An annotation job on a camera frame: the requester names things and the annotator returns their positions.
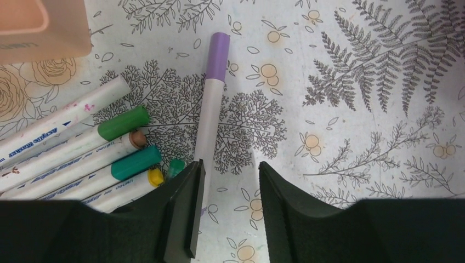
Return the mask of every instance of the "dark green marker cap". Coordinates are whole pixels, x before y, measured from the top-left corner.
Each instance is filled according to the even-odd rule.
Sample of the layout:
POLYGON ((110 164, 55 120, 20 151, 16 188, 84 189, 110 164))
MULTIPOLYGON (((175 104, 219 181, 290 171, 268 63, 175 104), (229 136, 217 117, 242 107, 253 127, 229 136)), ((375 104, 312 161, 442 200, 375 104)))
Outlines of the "dark green marker cap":
POLYGON ((167 180, 173 179, 176 175, 178 175, 182 170, 184 170, 185 163, 179 159, 172 159, 169 163, 168 173, 167 173, 167 180))
POLYGON ((159 162, 161 162, 161 154, 157 147, 152 145, 114 162, 111 165, 111 175, 117 180, 124 181, 159 162))
POLYGON ((112 141, 149 122, 150 117, 147 110, 142 106, 138 106, 100 124, 97 131, 103 139, 112 141))

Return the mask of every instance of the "plastic container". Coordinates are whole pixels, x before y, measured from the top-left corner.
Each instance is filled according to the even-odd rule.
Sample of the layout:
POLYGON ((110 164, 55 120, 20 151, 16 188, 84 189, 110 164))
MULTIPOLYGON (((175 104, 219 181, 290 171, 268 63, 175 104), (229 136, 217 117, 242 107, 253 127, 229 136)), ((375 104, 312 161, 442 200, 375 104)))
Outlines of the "plastic container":
POLYGON ((85 56, 83 0, 0 0, 0 65, 85 56))

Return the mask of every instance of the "acrylic marker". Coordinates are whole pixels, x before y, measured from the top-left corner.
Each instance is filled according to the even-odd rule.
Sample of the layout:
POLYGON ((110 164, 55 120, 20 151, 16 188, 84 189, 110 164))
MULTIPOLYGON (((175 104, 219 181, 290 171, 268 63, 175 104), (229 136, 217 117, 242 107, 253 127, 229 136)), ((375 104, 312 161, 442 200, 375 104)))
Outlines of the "acrylic marker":
POLYGON ((203 159, 203 165, 205 166, 202 209, 206 209, 208 204, 210 179, 214 172, 213 155, 215 153, 228 52, 229 36, 221 32, 213 34, 208 53, 207 74, 205 76, 199 130, 197 131, 194 151, 194 161, 203 159))
POLYGON ((63 186, 39 198, 39 200, 82 200, 114 184, 129 179, 133 175, 139 174, 159 162, 161 162, 161 154, 157 147, 152 145, 126 156, 84 178, 63 186))
POLYGON ((1 195, 1 199, 37 199, 142 148, 144 134, 134 131, 41 174, 1 195))
POLYGON ((120 76, 69 103, 59 111, 34 122, 26 129, 0 142, 0 164, 18 159, 31 148, 69 129, 129 92, 131 92, 130 87, 120 76))
POLYGON ((139 106, 20 163, 0 170, 0 192, 22 184, 57 165, 95 149, 99 145, 146 125, 149 121, 147 110, 139 106))
POLYGON ((111 213, 116 208, 122 207, 153 191, 163 182, 163 174, 158 168, 148 170, 86 198, 82 203, 97 211, 111 213))

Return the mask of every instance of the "purple marker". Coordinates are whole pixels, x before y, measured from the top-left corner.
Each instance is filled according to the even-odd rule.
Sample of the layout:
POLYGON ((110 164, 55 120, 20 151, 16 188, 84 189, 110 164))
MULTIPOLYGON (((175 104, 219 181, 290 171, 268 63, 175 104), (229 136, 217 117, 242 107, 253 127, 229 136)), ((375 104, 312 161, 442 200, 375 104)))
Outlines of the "purple marker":
POLYGON ((205 167, 205 187, 203 189, 202 210, 208 204, 210 179, 213 173, 213 155, 218 132, 221 99, 223 97, 224 77, 228 63, 229 36, 215 33, 210 41, 208 52, 207 75, 203 88, 202 107, 200 110, 199 130, 195 143, 194 160, 203 159, 205 167))

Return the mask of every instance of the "white tablecloth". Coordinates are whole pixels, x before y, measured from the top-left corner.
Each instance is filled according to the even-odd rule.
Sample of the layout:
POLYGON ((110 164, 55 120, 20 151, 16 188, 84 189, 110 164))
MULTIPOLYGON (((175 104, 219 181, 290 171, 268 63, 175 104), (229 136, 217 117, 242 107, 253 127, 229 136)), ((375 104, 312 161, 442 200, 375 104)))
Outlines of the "white tablecloth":
POLYGON ((131 95, 61 138, 143 104, 162 168, 190 161, 209 39, 226 32, 217 172, 193 262, 269 262, 261 161, 341 208, 465 192, 460 2, 88 0, 91 54, 0 67, 0 135, 122 75, 131 95))

